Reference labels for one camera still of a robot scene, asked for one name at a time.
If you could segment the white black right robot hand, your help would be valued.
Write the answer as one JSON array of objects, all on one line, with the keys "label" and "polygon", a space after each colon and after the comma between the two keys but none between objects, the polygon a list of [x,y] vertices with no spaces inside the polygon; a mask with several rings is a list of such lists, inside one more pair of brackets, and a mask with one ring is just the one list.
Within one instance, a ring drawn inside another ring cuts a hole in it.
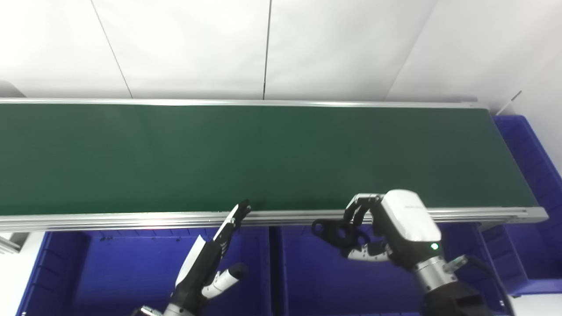
[{"label": "white black right robot hand", "polygon": [[372,217],[377,242],[344,247],[351,260],[391,261],[407,271],[423,268],[424,262],[444,260],[441,231],[420,197],[413,191],[395,189],[386,194],[356,194],[347,205],[344,219],[359,226],[365,213]]}]

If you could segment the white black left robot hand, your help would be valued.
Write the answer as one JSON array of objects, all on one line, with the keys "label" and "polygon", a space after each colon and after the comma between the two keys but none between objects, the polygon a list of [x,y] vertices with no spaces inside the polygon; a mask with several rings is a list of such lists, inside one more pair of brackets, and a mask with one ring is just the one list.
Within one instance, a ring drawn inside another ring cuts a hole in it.
[{"label": "white black left robot hand", "polygon": [[248,267],[241,262],[223,271],[217,268],[233,235],[250,212],[249,200],[243,200],[231,210],[211,240],[198,236],[177,275],[175,289],[163,312],[165,316],[199,316],[208,300],[246,276]]}]

